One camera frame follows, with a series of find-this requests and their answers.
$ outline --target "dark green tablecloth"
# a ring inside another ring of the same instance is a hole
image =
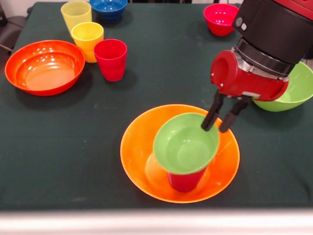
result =
[[[73,42],[62,3],[37,3],[15,49],[59,39]],[[232,184],[204,202],[174,205],[138,190],[123,171],[123,132],[142,112],[183,103],[208,109],[216,88],[209,71],[233,47],[208,31],[205,5],[129,4],[106,38],[129,48],[125,77],[106,82],[86,64],[77,84],[53,97],[29,95],[0,80],[0,208],[107,209],[165,207],[304,207],[312,205],[313,100],[269,113],[251,105],[232,127],[241,163]],[[225,111],[232,100],[227,100]]]

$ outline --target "plastic cup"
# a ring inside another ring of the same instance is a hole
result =
[[[213,125],[202,130],[204,115],[185,113],[167,121],[154,140],[154,154],[168,171],[169,183],[177,191],[194,190],[219,148],[219,131]]]
[[[103,27],[95,22],[84,22],[76,25],[71,36],[75,44],[83,51],[85,60],[88,63],[96,63],[94,47],[104,39]]]
[[[85,1],[67,2],[61,7],[61,13],[69,32],[77,24],[92,21],[91,5]]]
[[[106,39],[94,47],[94,55],[104,78],[116,82],[124,76],[127,46],[117,39]]]

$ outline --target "plastic bowl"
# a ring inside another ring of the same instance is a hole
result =
[[[257,101],[254,103],[260,108],[280,112],[293,109],[313,96],[313,71],[300,62],[289,75],[289,84],[285,93],[275,101]]]
[[[169,183],[167,172],[155,164],[156,158],[150,156],[159,129],[171,118],[184,113],[207,115],[206,110],[189,105],[158,106],[136,117],[126,129],[121,141],[121,161],[129,179],[146,194],[166,202],[194,203],[213,197],[232,182],[239,167],[240,152],[235,136],[231,130],[220,132],[220,145],[208,167],[208,180],[203,177],[204,181],[199,183],[199,188],[195,191],[175,191]],[[218,118],[216,125],[220,124],[221,120]]]
[[[203,15],[207,26],[216,36],[230,34],[234,27],[232,23],[239,11],[239,8],[230,4],[216,3],[205,8]]]
[[[156,134],[154,154],[160,165],[173,174],[198,172],[214,158],[219,131],[201,128],[205,115],[185,113],[168,120]]]
[[[84,55],[77,46],[65,41],[40,41],[16,51],[5,65],[5,75],[25,92],[49,96],[72,87],[84,65]]]
[[[127,0],[90,0],[93,10],[106,22],[119,20],[127,3]]]

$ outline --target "blue bowl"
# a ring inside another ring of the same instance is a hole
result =
[[[98,16],[106,22],[115,22],[122,17],[128,0],[90,0]]]

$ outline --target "bowl rim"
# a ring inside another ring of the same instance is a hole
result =
[[[312,80],[313,80],[313,70],[308,66],[308,65],[306,65],[305,63],[303,63],[302,61],[300,61],[297,65],[299,65],[299,64],[301,64],[301,65],[303,65],[306,69],[308,69],[308,72],[312,75]],[[298,103],[303,103],[303,102],[305,102],[305,101],[307,101],[307,100],[309,100],[309,99],[311,99],[313,97],[313,92],[312,92],[312,94],[310,95],[310,96],[308,96],[307,98],[305,98],[305,99],[301,99],[301,100],[297,100],[297,101],[280,101],[280,100],[273,100],[273,101],[268,101],[268,102],[275,102],[275,103],[280,103],[280,104],[298,104]],[[255,102],[255,103],[259,103],[259,102],[265,102],[265,101],[258,101],[258,100],[254,100],[253,99],[253,101]]]
[[[113,12],[120,11],[120,10],[124,9],[127,6],[127,3],[128,3],[128,1],[126,0],[125,1],[126,3],[121,8],[116,9],[114,11],[106,11],[106,10],[99,10],[99,9],[95,8],[95,6],[94,6],[94,4],[92,2],[94,2],[94,1],[93,0],[89,1],[89,4],[91,5],[92,9],[95,10],[95,11],[98,11],[98,12],[103,12],[103,13],[113,13]]]
[[[9,83],[11,83],[14,87],[19,88],[19,89],[21,89],[21,90],[23,90],[23,91],[26,91],[26,92],[46,92],[46,91],[51,91],[51,90],[53,90],[53,89],[56,89],[56,88],[47,89],[47,90],[32,90],[32,89],[28,89],[28,88],[25,88],[25,87],[18,86],[17,84],[14,84],[13,82],[11,82],[11,80],[8,78],[8,75],[7,75],[7,70],[8,70],[9,62],[12,60],[12,58],[14,57],[14,55],[15,55],[16,53],[20,52],[21,50],[23,50],[23,49],[25,49],[25,48],[27,48],[27,47],[30,47],[30,46],[32,46],[32,45],[35,45],[35,44],[39,44],[39,43],[51,43],[51,42],[59,42],[59,43],[63,43],[63,44],[66,44],[66,45],[73,46],[73,47],[76,48],[76,49],[81,53],[81,55],[83,56],[83,58],[84,58],[84,59],[83,59],[83,64],[82,64],[82,66],[81,66],[79,72],[76,74],[76,76],[75,76],[72,80],[70,80],[69,82],[63,84],[62,86],[65,86],[65,85],[71,83],[73,80],[75,80],[75,78],[76,78],[79,74],[82,73],[82,71],[83,71],[83,69],[84,69],[84,67],[85,67],[85,63],[86,63],[85,56],[84,56],[82,50],[79,49],[79,47],[77,47],[76,45],[74,45],[74,44],[72,44],[72,43],[70,43],[70,42],[63,41],[63,40],[42,40],[42,41],[37,41],[37,42],[33,42],[33,43],[30,43],[30,44],[27,44],[27,45],[23,46],[22,48],[18,49],[17,51],[15,51],[15,52],[10,56],[10,58],[8,59],[8,61],[7,61],[6,64],[5,64],[5,67],[4,67],[4,74],[5,74],[6,80],[8,80]]]
[[[208,5],[208,6],[203,10],[203,16],[204,16],[204,18],[205,18],[207,21],[209,21],[209,22],[212,23],[212,24],[216,24],[216,23],[213,22],[213,21],[211,21],[211,20],[205,15],[205,12],[206,12],[209,8],[211,8],[212,6],[214,6],[214,5],[219,5],[219,6],[221,6],[221,5],[227,5],[227,6],[231,7],[231,8],[236,8],[236,9],[239,11],[239,8],[236,7],[236,6],[234,6],[234,5],[232,5],[232,4],[227,4],[227,3],[213,3],[213,4],[210,4],[210,5]]]
[[[205,115],[202,115],[202,114],[199,114],[199,113],[195,113],[195,112],[187,112],[187,113],[183,113],[183,114],[178,114],[174,117],[172,117],[171,119],[167,120],[161,127],[160,129],[157,131],[156,133],[156,136],[153,140],[153,153],[156,157],[156,159],[159,161],[159,158],[157,157],[156,155],[156,139],[157,139],[157,136],[159,135],[159,133],[162,131],[163,127],[165,125],[167,125],[169,122],[171,122],[172,120],[180,117],[180,116],[185,116],[185,115],[190,115],[190,114],[196,114],[198,116],[203,116],[203,118],[205,118]],[[217,144],[214,148],[214,151],[213,151],[213,154],[211,154],[212,156],[208,159],[208,161],[205,163],[205,165],[209,165],[210,162],[214,159],[215,155],[217,154],[218,150],[219,150],[219,147],[220,147],[220,132],[219,132],[219,129],[217,128],[216,124],[214,123],[214,125],[212,126],[212,128],[214,128],[216,130],[216,134],[217,134]],[[177,175],[186,175],[186,174],[192,174],[192,173],[195,173],[195,172],[198,172],[198,171],[201,171],[205,166],[201,166],[201,167],[198,167],[197,169],[194,169],[192,171],[170,171],[169,169],[167,169],[166,167],[164,167],[160,162],[159,162],[160,166],[165,169],[166,171],[170,172],[170,173],[173,173],[173,174],[177,174]]]

